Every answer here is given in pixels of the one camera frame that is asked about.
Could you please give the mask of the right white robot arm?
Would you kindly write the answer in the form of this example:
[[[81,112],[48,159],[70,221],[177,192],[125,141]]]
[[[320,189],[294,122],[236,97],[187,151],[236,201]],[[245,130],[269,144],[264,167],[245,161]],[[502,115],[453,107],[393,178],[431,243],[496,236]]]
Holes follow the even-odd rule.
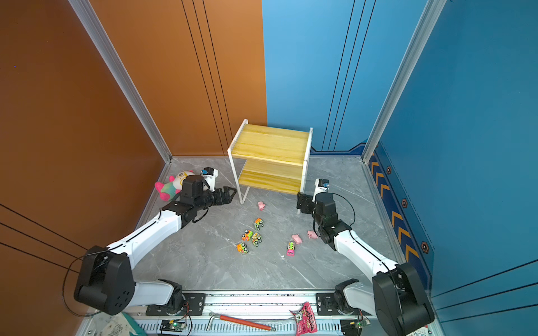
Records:
[[[434,322],[435,313],[417,270],[410,263],[386,258],[362,240],[338,217],[332,193],[298,193],[296,208],[312,216],[314,231],[325,244],[369,278],[369,286],[351,279],[335,288],[340,310],[371,313],[387,335],[408,335]]]

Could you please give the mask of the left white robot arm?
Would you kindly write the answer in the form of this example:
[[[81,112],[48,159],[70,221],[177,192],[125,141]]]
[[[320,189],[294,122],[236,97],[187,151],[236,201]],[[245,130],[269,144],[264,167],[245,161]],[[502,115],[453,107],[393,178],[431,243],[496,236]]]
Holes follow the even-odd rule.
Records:
[[[136,265],[170,235],[202,219],[199,212],[232,203],[237,189],[216,188],[213,175],[189,175],[179,193],[147,224],[106,247],[94,246],[81,257],[74,287],[75,301],[107,315],[129,307],[148,306],[166,314],[179,312],[185,302],[182,286],[174,281],[137,281]]]

